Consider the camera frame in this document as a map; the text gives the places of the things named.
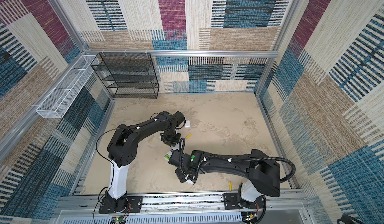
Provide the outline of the red and white remote control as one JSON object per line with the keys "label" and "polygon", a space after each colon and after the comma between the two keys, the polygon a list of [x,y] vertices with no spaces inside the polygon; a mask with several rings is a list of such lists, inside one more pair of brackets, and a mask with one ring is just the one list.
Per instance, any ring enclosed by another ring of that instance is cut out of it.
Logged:
{"label": "red and white remote control", "polygon": [[167,162],[171,159],[171,156],[172,156],[172,154],[173,154],[174,151],[175,151],[174,149],[171,149],[171,150],[169,150],[169,151],[165,154],[164,158],[165,158],[165,160],[166,160]]}

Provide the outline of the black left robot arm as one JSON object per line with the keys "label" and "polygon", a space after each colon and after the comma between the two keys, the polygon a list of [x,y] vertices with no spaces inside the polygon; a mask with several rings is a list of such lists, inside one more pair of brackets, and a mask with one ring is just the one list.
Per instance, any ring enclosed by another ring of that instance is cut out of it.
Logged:
{"label": "black left robot arm", "polygon": [[170,147],[175,147],[181,139],[177,130],[185,124],[185,116],[181,112],[171,114],[160,112],[157,116],[137,125],[121,124],[116,129],[108,147],[108,157],[111,162],[110,185],[103,199],[104,206],[110,205],[113,213],[121,213],[127,207],[127,176],[129,165],[137,156],[139,143],[145,138],[161,133],[161,141]]}

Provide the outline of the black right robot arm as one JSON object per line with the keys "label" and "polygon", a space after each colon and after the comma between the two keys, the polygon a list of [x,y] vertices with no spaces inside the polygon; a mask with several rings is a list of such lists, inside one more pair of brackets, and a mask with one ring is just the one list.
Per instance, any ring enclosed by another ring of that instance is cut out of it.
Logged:
{"label": "black right robot arm", "polygon": [[224,197],[224,202],[233,209],[252,209],[264,205],[266,197],[279,197],[281,183],[291,179],[295,164],[285,158],[270,157],[260,150],[253,149],[244,155],[218,155],[205,151],[184,153],[186,140],[182,138],[177,149],[168,154],[168,163],[176,167],[176,175],[181,183],[195,184],[200,175],[221,173],[246,179],[241,183],[235,197]]}

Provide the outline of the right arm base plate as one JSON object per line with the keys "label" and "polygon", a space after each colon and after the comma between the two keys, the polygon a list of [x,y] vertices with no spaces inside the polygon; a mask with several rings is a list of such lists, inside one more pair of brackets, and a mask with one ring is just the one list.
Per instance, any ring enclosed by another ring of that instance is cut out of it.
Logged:
{"label": "right arm base plate", "polygon": [[262,195],[254,202],[249,202],[241,198],[240,194],[224,193],[221,197],[221,202],[224,203],[226,210],[240,209],[262,209],[265,205],[266,198]]}

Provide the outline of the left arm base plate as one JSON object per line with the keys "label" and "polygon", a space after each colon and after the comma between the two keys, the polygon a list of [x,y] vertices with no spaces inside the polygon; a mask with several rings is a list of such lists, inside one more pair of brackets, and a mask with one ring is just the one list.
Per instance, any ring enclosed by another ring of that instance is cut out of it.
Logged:
{"label": "left arm base plate", "polygon": [[142,208],[143,196],[123,196],[113,199],[109,195],[104,197],[99,208],[99,214],[128,214],[139,213]]}

